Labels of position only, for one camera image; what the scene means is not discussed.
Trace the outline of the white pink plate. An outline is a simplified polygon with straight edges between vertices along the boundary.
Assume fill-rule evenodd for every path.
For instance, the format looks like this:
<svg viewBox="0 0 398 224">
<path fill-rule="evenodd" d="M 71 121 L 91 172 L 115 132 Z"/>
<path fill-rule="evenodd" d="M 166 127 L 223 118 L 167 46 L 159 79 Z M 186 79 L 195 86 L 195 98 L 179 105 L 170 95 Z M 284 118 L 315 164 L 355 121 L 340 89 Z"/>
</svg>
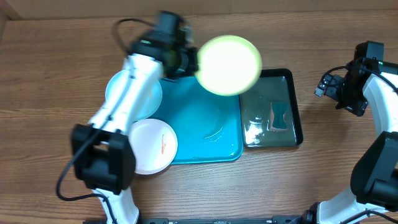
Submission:
<svg viewBox="0 0 398 224">
<path fill-rule="evenodd" d="M 163 171 L 174 160 L 178 139 L 164 121 L 143 119 L 131 125 L 129 142 L 136 157 L 135 173 L 152 175 Z"/>
</svg>

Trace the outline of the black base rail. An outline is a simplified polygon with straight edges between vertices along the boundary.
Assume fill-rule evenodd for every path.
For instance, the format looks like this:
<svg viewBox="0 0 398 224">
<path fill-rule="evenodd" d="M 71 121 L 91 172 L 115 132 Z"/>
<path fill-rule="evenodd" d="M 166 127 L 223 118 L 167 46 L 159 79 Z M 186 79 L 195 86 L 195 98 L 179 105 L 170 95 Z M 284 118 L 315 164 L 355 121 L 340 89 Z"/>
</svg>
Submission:
<svg viewBox="0 0 398 224">
<path fill-rule="evenodd" d="M 300 224 L 301 216 L 273 216 L 272 218 L 181 219 L 140 218 L 138 224 Z"/>
</svg>

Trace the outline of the green scrub sponge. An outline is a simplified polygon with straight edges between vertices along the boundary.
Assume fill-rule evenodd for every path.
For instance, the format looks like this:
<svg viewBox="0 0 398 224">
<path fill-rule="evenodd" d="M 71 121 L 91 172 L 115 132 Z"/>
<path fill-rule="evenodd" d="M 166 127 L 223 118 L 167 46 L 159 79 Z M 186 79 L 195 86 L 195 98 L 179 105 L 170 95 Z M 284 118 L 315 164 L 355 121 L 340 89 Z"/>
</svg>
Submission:
<svg viewBox="0 0 398 224">
<path fill-rule="evenodd" d="M 271 103 L 270 129 L 273 131 L 286 130 L 287 125 L 284 116 L 287 112 L 287 104 L 280 101 Z"/>
</svg>

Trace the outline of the green rimmed plate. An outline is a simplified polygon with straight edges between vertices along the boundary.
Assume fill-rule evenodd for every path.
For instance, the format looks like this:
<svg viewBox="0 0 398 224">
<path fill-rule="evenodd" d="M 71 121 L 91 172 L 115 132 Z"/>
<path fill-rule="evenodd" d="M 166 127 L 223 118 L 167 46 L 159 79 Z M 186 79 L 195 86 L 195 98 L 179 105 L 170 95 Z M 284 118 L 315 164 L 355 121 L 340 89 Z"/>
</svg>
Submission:
<svg viewBox="0 0 398 224">
<path fill-rule="evenodd" d="M 211 93 L 234 96 L 248 91 L 258 81 L 261 70 L 261 55 L 250 41 L 221 35 L 199 49 L 195 77 Z"/>
</svg>

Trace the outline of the blue rimmed plate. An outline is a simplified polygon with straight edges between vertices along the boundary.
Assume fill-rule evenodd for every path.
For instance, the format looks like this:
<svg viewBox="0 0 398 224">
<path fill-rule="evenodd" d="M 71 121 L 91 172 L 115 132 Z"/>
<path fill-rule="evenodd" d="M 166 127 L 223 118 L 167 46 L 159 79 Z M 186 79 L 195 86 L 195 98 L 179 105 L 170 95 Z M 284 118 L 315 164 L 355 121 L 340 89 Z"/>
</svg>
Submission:
<svg viewBox="0 0 398 224">
<path fill-rule="evenodd" d="M 105 91 L 105 100 L 108 101 L 115 90 L 125 86 L 123 77 L 127 75 L 128 70 L 121 70 L 116 73 L 108 82 Z M 143 104 L 139 112 L 134 117 L 134 121 L 146 119 L 152 116 L 159 108 L 162 101 L 162 87 L 160 81 L 156 81 L 151 88 L 151 91 L 144 97 Z"/>
</svg>

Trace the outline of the black water basin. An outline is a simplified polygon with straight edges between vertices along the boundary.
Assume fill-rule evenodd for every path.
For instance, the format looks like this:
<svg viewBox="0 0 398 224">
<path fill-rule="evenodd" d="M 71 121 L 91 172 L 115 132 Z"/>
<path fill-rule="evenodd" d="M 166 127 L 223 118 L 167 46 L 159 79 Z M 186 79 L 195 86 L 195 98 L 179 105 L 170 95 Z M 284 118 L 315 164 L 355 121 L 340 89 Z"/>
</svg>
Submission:
<svg viewBox="0 0 398 224">
<path fill-rule="evenodd" d="M 287 104 L 286 130 L 270 129 L 271 103 Z M 258 81 L 239 95 L 243 143 L 248 148 L 290 147 L 303 142 L 303 131 L 292 72 L 286 68 L 263 70 Z"/>
</svg>

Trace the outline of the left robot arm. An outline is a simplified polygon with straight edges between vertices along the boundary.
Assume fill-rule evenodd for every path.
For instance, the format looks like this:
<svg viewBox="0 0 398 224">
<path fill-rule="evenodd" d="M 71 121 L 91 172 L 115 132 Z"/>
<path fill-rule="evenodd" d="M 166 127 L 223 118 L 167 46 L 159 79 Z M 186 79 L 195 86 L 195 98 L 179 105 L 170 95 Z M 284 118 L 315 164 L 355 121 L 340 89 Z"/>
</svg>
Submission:
<svg viewBox="0 0 398 224">
<path fill-rule="evenodd" d="M 136 157 L 129 142 L 131 125 L 143 109 L 151 88 L 161 79 L 186 77 L 197 71 L 197 50 L 190 47 L 189 28 L 155 28 L 127 46 L 119 33 L 114 38 L 125 54 L 121 87 L 111 94 L 87 125 L 77 124 L 71 134 L 70 168 L 77 179 L 100 200 L 105 223 L 138 223 L 130 184 Z"/>
</svg>

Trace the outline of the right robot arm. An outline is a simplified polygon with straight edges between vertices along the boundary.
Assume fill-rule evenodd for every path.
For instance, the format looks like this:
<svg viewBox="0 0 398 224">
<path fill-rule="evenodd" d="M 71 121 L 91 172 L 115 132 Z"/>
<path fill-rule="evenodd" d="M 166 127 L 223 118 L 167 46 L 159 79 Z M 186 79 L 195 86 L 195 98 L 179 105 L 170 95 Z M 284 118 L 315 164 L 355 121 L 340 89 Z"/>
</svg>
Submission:
<svg viewBox="0 0 398 224">
<path fill-rule="evenodd" d="M 327 71 L 315 90 L 337 102 L 338 109 L 359 115 L 370 108 L 376 138 L 355 164 L 349 187 L 333 198 L 314 203 L 299 223 L 360 223 L 397 211 L 397 65 L 359 56 L 344 66 L 344 77 Z"/>
</svg>

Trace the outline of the teal plastic tray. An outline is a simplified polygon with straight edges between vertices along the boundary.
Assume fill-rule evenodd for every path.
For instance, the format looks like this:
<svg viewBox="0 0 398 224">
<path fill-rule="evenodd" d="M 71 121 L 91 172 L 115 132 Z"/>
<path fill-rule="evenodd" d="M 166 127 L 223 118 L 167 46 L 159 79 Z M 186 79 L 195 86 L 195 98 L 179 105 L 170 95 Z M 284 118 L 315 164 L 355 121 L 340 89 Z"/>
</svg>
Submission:
<svg viewBox="0 0 398 224">
<path fill-rule="evenodd" d="M 239 96 L 205 90 L 195 77 L 160 81 L 162 102 L 151 116 L 175 131 L 173 165 L 230 162 L 244 151 Z"/>
</svg>

